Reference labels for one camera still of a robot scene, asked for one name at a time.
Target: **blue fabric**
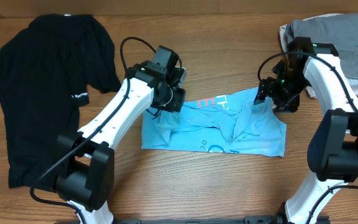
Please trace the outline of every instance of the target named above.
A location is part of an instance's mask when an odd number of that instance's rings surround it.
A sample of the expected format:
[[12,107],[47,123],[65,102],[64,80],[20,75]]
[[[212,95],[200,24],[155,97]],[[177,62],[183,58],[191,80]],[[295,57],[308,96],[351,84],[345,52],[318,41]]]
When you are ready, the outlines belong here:
[[271,98],[254,105],[257,91],[185,102],[180,113],[156,119],[143,113],[142,149],[284,156],[287,126],[273,114]]

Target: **letter on fabric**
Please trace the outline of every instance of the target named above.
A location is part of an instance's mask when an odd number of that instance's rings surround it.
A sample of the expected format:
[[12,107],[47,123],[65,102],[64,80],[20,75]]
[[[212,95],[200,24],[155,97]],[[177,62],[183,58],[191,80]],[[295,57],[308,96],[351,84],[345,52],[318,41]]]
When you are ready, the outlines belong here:
[[271,98],[254,105],[257,90],[185,102],[180,113],[155,119],[143,113],[142,149],[284,156],[287,126]]

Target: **wooden wall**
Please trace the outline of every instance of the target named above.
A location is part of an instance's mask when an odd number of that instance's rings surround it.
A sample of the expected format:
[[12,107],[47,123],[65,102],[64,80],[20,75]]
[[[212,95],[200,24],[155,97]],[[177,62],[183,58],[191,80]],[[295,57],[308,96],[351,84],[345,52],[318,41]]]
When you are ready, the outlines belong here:
[[0,0],[0,17],[357,11],[358,0]]

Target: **wooden floor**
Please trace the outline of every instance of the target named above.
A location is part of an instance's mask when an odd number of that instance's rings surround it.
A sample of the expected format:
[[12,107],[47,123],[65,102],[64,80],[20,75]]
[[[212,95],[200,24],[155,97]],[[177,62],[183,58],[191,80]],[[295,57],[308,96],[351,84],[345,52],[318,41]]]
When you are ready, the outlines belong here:
[[[278,27],[315,14],[228,16],[98,17],[116,47],[127,36],[177,51],[188,69],[186,100],[234,93],[258,85],[256,71],[280,52]],[[0,47],[31,19],[0,19]],[[128,65],[151,59],[137,42],[125,46]],[[263,76],[271,75],[269,67]],[[116,51],[119,78],[124,78]],[[114,96],[89,87],[90,104],[81,124],[91,120]],[[121,141],[115,160],[115,186],[108,200],[117,218],[240,218],[273,214],[290,198],[308,171],[306,150],[321,121],[317,100],[306,93],[295,114],[279,114],[287,124],[285,157],[141,150],[138,119]],[[73,210],[33,201],[29,188],[9,189],[4,115],[0,105],[0,223],[53,223],[75,219]],[[43,198],[58,199],[38,191]],[[333,223],[358,223],[358,190],[340,191],[323,210]]]

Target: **gray fabric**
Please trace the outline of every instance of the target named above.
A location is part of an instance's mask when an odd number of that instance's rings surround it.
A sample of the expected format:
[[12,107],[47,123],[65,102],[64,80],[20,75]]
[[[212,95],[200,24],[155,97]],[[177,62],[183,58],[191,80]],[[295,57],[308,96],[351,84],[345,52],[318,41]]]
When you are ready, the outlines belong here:
[[294,20],[285,30],[288,43],[310,37],[314,43],[334,44],[350,85],[358,85],[358,13]]

